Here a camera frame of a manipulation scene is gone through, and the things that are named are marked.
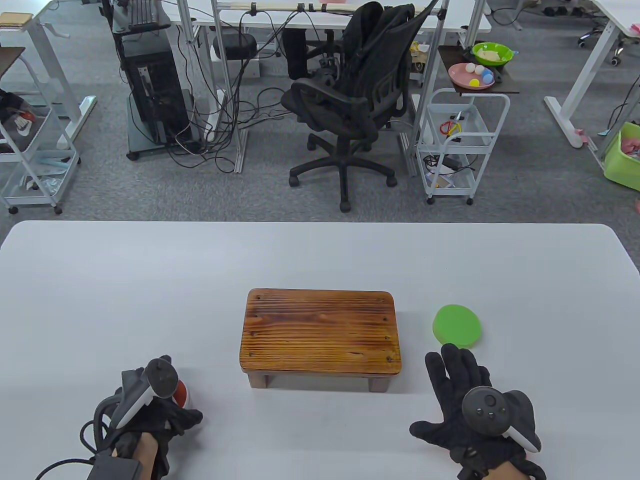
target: chair backrest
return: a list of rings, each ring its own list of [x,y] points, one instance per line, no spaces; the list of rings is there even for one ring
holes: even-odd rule
[[[380,7],[380,16],[375,26],[362,30],[360,45],[352,42],[345,48],[345,64],[339,82],[334,88],[350,97],[365,97],[374,118],[383,114],[402,114],[396,111],[398,98],[408,88],[411,69],[409,48],[422,23],[431,13],[435,3],[414,17],[412,4],[388,8]],[[368,19],[375,18],[377,12],[370,4]],[[362,17],[354,14],[352,22],[362,22]]]

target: computer tower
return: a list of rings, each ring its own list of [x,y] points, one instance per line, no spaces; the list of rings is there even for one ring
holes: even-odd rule
[[[171,45],[162,30],[122,37],[122,67],[131,97],[152,140],[195,140],[175,68]]]

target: stool leg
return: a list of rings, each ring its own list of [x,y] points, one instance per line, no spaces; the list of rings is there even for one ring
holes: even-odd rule
[[[369,392],[384,393],[389,388],[390,378],[369,378]]]
[[[259,373],[248,373],[249,385],[251,388],[267,388],[269,383],[269,377],[267,375],[261,375]]]

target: green basket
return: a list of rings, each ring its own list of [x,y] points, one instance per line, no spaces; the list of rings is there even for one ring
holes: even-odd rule
[[[622,152],[622,137],[640,139],[640,127],[625,124],[616,135],[604,160],[604,176],[612,182],[640,191],[640,160]]]
[[[500,56],[500,61],[485,60],[484,58],[479,57],[478,52],[480,50],[496,52]],[[480,65],[484,65],[486,67],[500,67],[502,65],[506,65],[511,60],[513,60],[514,55],[513,50],[511,50],[509,47],[506,47],[502,44],[496,44],[494,42],[483,42],[481,44],[476,44],[472,51],[476,56],[476,61]]]

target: green bowl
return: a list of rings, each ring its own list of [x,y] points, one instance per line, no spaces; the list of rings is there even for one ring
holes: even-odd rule
[[[479,57],[478,52],[481,50],[487,52],[496,52],[498,55],[500,55],[500,61],[485,60],[484,58]],[[511,50],[509,47],[505,47],[501,44],[495,44],[493,42],[484,42],[481,44],[477,44],[473,49],[473,53],[476,56],[477,62],[480,65],[484,65],[486,67],[500,67],[513,60],[513,50]]]

